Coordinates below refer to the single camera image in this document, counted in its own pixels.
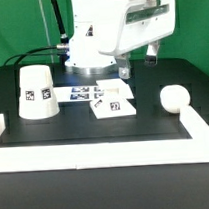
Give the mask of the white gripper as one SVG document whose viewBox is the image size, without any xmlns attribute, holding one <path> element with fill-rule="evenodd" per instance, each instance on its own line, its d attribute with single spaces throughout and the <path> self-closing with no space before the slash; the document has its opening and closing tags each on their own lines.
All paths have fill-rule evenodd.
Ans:
<svg viewBox="0 0 209 209">
<path fill-rule="evenodd" d="M 148 45 L 144 64 L 158 61 L 160 42 L 175 28 L 175 0 L 99 0 L 96 4 L 98 52 L 117 56 L 119 77 L 131 77 L 130 52 Z"/>
</svg>

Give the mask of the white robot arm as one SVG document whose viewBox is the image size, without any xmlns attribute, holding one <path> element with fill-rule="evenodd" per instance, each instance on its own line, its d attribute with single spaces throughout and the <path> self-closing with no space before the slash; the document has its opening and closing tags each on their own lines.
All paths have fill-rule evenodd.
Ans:
<svg viewBox="0 0 209 209">
<path fill-rule="evenodd" d="M 117 71 L 131 77 L 130 52 L 145 46 L 145 65 L 157 64 L 160 41 L 174 31 L 175 0 L 71 0 L 74 33 L 66 70 Z"/>
</svg>

